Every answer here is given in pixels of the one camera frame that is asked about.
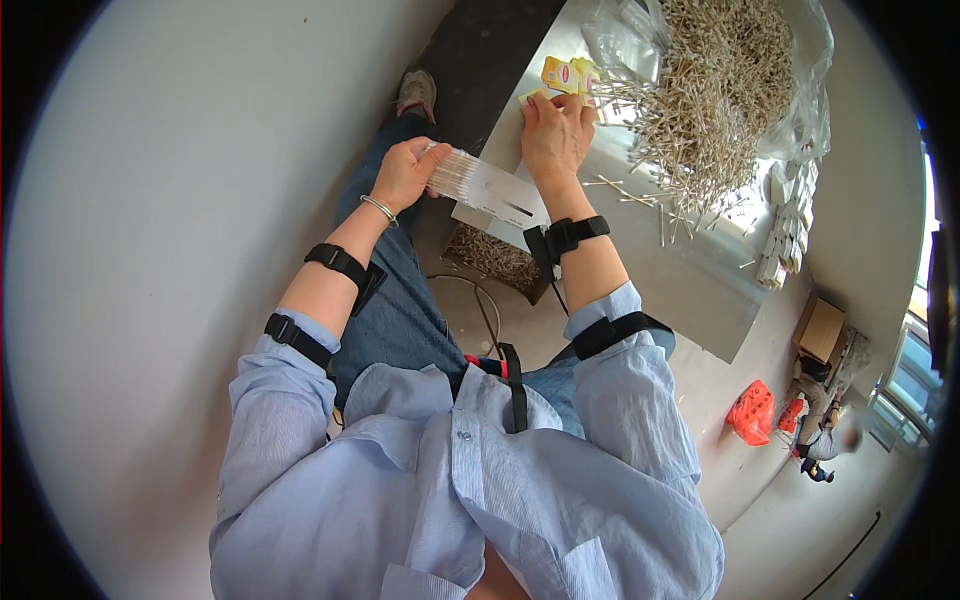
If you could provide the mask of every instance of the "hand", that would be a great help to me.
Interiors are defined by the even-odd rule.
[[[432,141],[429,137],[415,137],[388,150],[370,197],[395,215],[413,205],[423,194],[430,174],[453,152],[449,144],[437,144],[425,154],[423,149]],[[427,193],[437,197],[433,191]]]
[[[576,178],[593,139],[596,109],[584,107],[579,96],[547,100],[537,92],[527,97],[520,111],[526,119],[520,146],[537,186],[542,189],[552,180]]]

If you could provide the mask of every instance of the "table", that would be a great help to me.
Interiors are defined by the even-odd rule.
[[[580,25],[590,19],[590,5],[585,0],[568,0],[561,9],[497,120],[480,154],[482,160],[530,180],[520,155],[523,116],[517,96],[542,85],[540,71],[546,57],[589,57]],[[642,170],[628,173],[631,165],[626,160],[626,149],[632,142],[633,134],[626,129],[598,127],[580,168],[580,180],[598,180],[596,175],[600,174],[610,180],[624,180],[622,187],[634,195],[660,191]],[[590,203],[610,224],[611,239],[643,298],[643,311],[731,363],[767,295],[767,290],[756,281],[756,267],[774,222],[768,204],[757,198],[751,212],[732,220],[720,219],[710,231],[703,227],[712,220],[707,216],[692,241],[681,226],[676,242],[671,244],[670,226],[666,228],[666,245],[661,248],[656,208],[636,202],[621,203],[620,194],[606,185],[585,190]],[[665,204],[669,210],[670,202]],[[527,250],[519,228],[491,215],[457,204],[451,216]],[[744,235],[744,228],[750,225],[752,232]],[[756,263],[740,268],[752,260]]]

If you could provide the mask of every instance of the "black wrist strap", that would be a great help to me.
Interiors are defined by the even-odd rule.
[[[553,264],[560,264],[560,255],[576,250],[583,240],[610,233],[610,226],[602,216],[590,217],[583,221],[561,219],[550,226],[543,235],[546,238],[546,250]]]
[[[297,327],[293,319],[286,315],[278,315],[277,313],[271,315],[263,332],[274,338],[276,342],[286,344],[306,356],[321,369],[326,369],[333,357],[330,350],[307,335],[305,331]]]
[[[604,317],[573,338],[573,349],[577,352],[577,358],[587,360],[649,326],[647,318],[639,311],[624,315],[616,321]]]
[[[553,274],[553,266],[560,264],[561,254],[576,250],[583,240],[608,233],[610,226],[607,225],[607,220],[596,216],[577,222],[561,219],[547,231],[541,226],[529,228],[523,231],[523,240],[537,262],[540,275],[550,283],[557,280]]]
[[[350,256],[346,250],[334,244],[317,244],[313,247],[303,262],[319,262],[327,269],[342,273],[349,277],[357,286],[357,299],[350,310],[350,316],[356,317],[364,309],[373,294],[376,293],[383,282],[387,279],[387,274],[383,269],[377,267],[372,262],[367,265],[366,271],[353,256]]]

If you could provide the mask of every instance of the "shirt sleeve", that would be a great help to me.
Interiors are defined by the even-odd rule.
[[[571,315],[564,337],[638,310],[640,296],[628,281]],[[674,403],[673,373],[648,331],[582,361],[574,380],[573,406],[588,442],[675,488],[685,478],[700,481],[696,446]]]
[[[276,312],[293,319],[329,351],[340,349],[337,338],[310,317],[285,308]],[[336,395],[323,369],[269,335],[260,336],[253,354],[242,357],[237,370],[229,385],[233,425],[220,469],[211,555],[257,496],[325,444]]]

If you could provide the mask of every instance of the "woman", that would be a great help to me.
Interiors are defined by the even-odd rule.
[[[423,152],[436,136],[435,97],[426,73],[404,78],[398,118],[368,150],[326,240],[339,247],[330,252],[386,272],[382,286],[351,318],[362,271],[307,262],[272,334],[240,359],[210,537],[215,594],[712,597],[723,546],[649,332],[576,365],[584,439],[563,432],[529,387],[528,426],[513,433],[523,429],[511,410],[518,386],[468,365],[453,341],[408,234],[427,178],[451,151]],[[595,216],[576,177],[592,108],[538,95],[523,115],[523,156],[551,221]],[[606,235],[581,241],[561,266],[567,339],[639,311]],[[329,353],[335,383],[322,366]],[[345,427],[326,443],[336,396]]]

